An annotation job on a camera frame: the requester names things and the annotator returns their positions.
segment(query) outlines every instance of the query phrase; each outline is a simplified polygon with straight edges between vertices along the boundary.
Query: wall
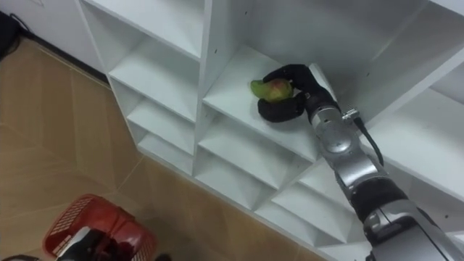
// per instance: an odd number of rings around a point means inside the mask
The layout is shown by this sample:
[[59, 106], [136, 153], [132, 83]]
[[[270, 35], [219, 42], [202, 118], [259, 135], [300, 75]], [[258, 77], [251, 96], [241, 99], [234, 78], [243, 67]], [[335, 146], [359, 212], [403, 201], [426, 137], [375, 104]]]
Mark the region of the wall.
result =
[[0, 11], [15, 13], [37, 36], [103, 72], [77, 1], [0, 0]]

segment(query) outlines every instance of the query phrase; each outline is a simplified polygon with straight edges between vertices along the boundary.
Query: black cable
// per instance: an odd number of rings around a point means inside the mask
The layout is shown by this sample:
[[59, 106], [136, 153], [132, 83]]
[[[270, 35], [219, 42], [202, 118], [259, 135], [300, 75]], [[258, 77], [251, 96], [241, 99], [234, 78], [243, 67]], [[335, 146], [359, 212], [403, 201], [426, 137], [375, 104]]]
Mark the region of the black cable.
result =
[[[12, 19], [16, 20], [20, 24], [20, 26], [28, 32], [29, 36], [32, 35], [30, 28], [17, 15], [9, 14], [9, 16]], [[21, 44], [21, 37], [17, 36], [16, 39], [14, 40], [14, 43], [10, 47], [10, 49], [3, 56], [0, 57], [0, 61], [3, 60], [5, 57], [9, 56], [10, 54], [14, 53], [20, 47], [20, 44]]]
[[368, 129], [365, 127], [363, 119], [361, 117], [356, 117], [353, 122], [357, 126], [357, 128], [360, 129], [361, 133], [367, 138], [369, 141], [370, 145], [374, 149], [374, 151], [377, 154], [378, 162], [380, 165], [384, 166], [384, 156], [382, 156], [382, 153], [380, 152], [379, 147], [377, 146], [377, 143], [373, 140], [372, 136], [370, 136]]
[[22, 26], [24, 29], [26, 29], [27, 32], [32, 33], [32, 31], [30, 30], [30, 28], [29, 28], [29, 27], [25, 24], [25, 22], [23, 22], [17, 15], [15, 15], [15, 14], [9, 14], [9, 16], [10, 16], [11, 18], [15, 19], [16, 21], [18, 21], [18, 22], [21, 24], [21, 26]]

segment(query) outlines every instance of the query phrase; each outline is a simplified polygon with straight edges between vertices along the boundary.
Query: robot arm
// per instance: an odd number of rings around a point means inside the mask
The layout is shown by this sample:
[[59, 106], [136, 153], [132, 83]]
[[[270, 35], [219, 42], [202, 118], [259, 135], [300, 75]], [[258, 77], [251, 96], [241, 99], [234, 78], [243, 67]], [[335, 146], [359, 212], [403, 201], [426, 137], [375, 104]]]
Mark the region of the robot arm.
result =
[[464, 255], [433, 220], [366, 154], [336, 100], [305, 65], [287, 65], [265, 82], [285, 78], [305, 94], [305, 110], [320, 141], [322, 156], [335, 172], [344, 195], [364, 224], [373, 249], [366, 260], [464, 260]]

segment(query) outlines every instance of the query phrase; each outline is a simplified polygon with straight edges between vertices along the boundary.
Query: silver robot arm segment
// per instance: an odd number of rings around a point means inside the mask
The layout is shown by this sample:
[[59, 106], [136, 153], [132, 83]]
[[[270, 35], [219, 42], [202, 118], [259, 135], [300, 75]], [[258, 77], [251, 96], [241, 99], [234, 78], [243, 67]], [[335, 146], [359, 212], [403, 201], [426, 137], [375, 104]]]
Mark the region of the silver robot arm segment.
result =
[[307, 95], [306, 110], [323, 157], [364, 224], [373, 249], [366, 260], [464, 260], [433, 220], [366, 154], [338, 106]]

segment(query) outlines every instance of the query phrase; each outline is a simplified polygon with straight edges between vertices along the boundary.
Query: white shelving unit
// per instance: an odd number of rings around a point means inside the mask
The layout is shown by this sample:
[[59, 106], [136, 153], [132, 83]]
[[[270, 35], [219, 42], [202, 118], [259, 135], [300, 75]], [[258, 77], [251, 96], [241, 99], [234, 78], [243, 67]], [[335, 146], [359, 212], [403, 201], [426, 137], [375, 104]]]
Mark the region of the white shelving unit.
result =
[[159, 136], [190, 155], [194, 154], [194, 126], [148, 99], [127, 116], [132, 123]]
[[198, 73], [197, 62], [146, 39], [109, 75], [194, 123]]
[[355, 212], [341, 191], [339, 185], [336, 183], [334, 172], [327, 165], [326, 161], [319, 161], [307, 172], [308, 174], [299, 181], [301, 184], [339, 204], [346, 210], [353, 213]]
[[464, 105], [426, 90], [370, 133], [390, 163], [464, 201], [463, 115]]
[[79, 10], [140, 152], [320, 256], [351, 261], [370, 247], [307, 116], [266, 122], [249, 83], [317, 64], [342, 109], [361, 111], [394, 181], [413, 199], [439, 195], [421, 207], [446, 232], [464, 231], [464, 105], [428, 89], [464, 62], [464, 7], [350, 1], [359, 8], [80, 0]]
[[199, 145], [272, 188], [279, 189], [286, 181], [295, 179], [291, 165], [299, 156], [226, 116], [219, 116], [211, 124]]
[[273, 200], [329, 236], [346, 242], [355, 216], [303, 185], [295, 184]]
[[268, 185], [208, 152], [200, 156], [196, 173], [197, 180], [249, 210], [273, 193]]
[[257, 99], [250, 95], [251, 79], [262, 78], [280, 66], [271, 58], [243, 46], [233, 56], [203, 102], [305, 159], [315, 161], [318, 157], [317, 144], [311, 129], [307, 127], [307, 118], [300, 117], [285, 124], [271, 125], [261, 118], [257, 111]]

